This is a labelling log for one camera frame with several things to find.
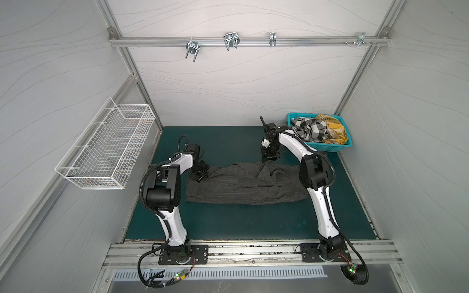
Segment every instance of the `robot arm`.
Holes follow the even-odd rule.
[[[191,170],[191,175],[196,179],[202,179],[209,166],[204,161],[198,161],[200,146],[189,143],[183,152],[177,153],[169,158],[170,163],[158,168],[152,178],[147,179],[144,192],[145,203],[152,209],[157,210],[159,221],[163,227],[168,245],[171,247],[184,246],[187,239],[187,231],[181,221],[179,214],[179,202],[181,200],[181,174]]]
[[[292,130],[286,130],[285,132],[294,134]],[[317,162],[320,160],[320,158],[309,150],[307,150],[303,145],[299,143],[299,141],[289,135],[280,133],[279,142],[280,144],[286,146],[286,148],[288,148],[302,163],[302,167],[300,169],[300,181],[302,182],[303,186],[307,187],[308,193],[310,194],[311,199],[313,200],[314,210],[316,211],[316,217],[318,218],[319,234],[321,234],[325,238],[335,237],[339,235],[339,231],[337,231],[337,229],[332,225],[331,221],[329,221],[329,214],[327,212],[326,202],[324,200],[322,188],[319,188],[317,184],[315,182],[312,182],[312,180],[310,179],[312,171],[315,171],[314,165],[317,165]],[[329,198],[329,187],[326,187],[326,194],[327,198]],[[328,203],[333,215],[333,219],[335,221],[331,201],[328,200]]]
[[[332,170],[323,158],[325,154],[318,154],[315,149],[301,143],[295,138],[293,130],[286,125],[276,126],[274,123],[266,125],[263,120],[262,122],[266,134],[261,147],[263,161],[276,160],[280,157],[280,147],[284,145],[301,162],[300,182],[311,196],[318,219],[320,255],[325,260],[336,258],[339,253],[347,249],[347,246],[344,238],[332,223],[332,221],[336,223],[328,187],[332,181]]]

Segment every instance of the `checkered cloth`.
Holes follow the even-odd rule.
[[[327,124],[322,119],[311,117],[293,118],[291,126],[296,134],[306,142],[321,143],[326,137]]]
[[[327,124],[327,136],[323,143],[346,144],[348,141],[347,131],[342,123],[334,117],[319,114],[316,119],[322,119]]]
[[[292,129],[306,142],[346,144],[347,132],[334,117],[319,114],[315,118],[297,117],[291,120]]]

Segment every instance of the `clothing pile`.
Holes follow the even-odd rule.
[[[348,141],[347,131],[342,123],[328,115],[293,118],[291,126],[293,131],[306,142],[347,144]]]
[[[194,203],[273,204],[308,197],[299,179],[300,166],[242,162],[211,167],[200,182],[189,177],[186,201]]]

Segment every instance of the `laundry basket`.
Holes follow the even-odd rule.
[[[102,121],[90,123],[96,130],[86,143],[79,138],[55,168],[81,189],[124,189],[155,120],[147,104],[112,105],[101,108]]]
[[[306,113],[289,113],[287,116],[287,125],[291,126],[291,121],[293,118],[298,118],[298,117],[311,117],[315,118],[318,116],[318,114],[306,114]],[[310,143],[310,142],[305,142],[307,145],[310,147],[316,149],[316,150],[323,150],[323,151],[330,151],[330,152],[339,152],[340,150],[344,148],[349,148],[352,146],[352,138],[350,137],[350,132],[348,131],[347,125],[345,124],[345,121],[342,119],[340,116],[336,115],[329,115],[331,117],[336,118],[339,120],[342,125],[345,127],[345,131],[347,132],[347,137],[348,141],[347,144],[332,144],[332,143]]]

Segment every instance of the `black mounting plate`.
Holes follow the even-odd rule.
[[[159,260],[158,264],[161,265],[168,265],[168,264],[192,264],[194,262],[194,259],[191,258],[186,262],[186,260],[179,260],[171,256],[171,254],[168,256],[167,247],[163,247],[161,249],[161,254],[159,255]],[[191,245],[190,246],[191,253],[195,255],[196,258],[196,264],[207,264],[207,259],[208,259],[208,245]]]
[[[324,263],[325,261],[321,258],[319,250],[318,250],[319,243],[301,243],[300,244],[300,251],[301,251],[301,260],[304,263]],[[340,254],[345,256],[347,259],[350,260],[350,254],[348,250],[343,249],[339,251]],[[332,261],[327,261],[331,263],[342,263],[346,262],[340,255],[334,258]]]

